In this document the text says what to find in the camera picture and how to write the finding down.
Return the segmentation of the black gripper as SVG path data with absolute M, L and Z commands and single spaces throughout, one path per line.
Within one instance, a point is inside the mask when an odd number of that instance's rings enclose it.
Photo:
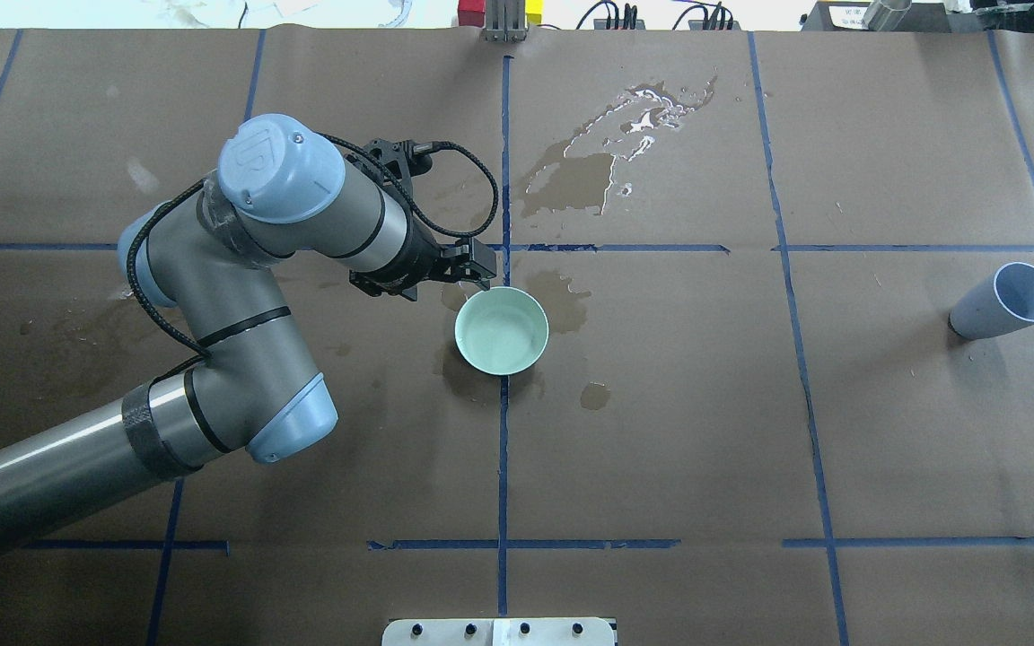
M 410 229 L 402 249 L 385 268 L 372 273 L 349 270 L 348 281 L 369 297 L 388 294 L 416 301 L 422 282 L 468 283 L 488 291 L 496 276 L 496 250 L 479 239 L 462 237 L 439 244 L 430 229 Z

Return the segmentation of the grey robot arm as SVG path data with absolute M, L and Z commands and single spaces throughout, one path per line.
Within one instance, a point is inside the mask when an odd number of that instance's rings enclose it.
M 454 230 L 420 209 L 415 176 L 462 144 L 352 144 L 285 114 L 248 118 L 215 168 L 120 234 L 141 310 L 192 356 L 119 400 L 0 450 L 0 557 L 236 450 L 272 465 L 316 444 L 336 405 L 274 268 L 301 250 L 340 263 L 369 297 L 417 299 L 427 281 L 488 289 L 485 225 Z

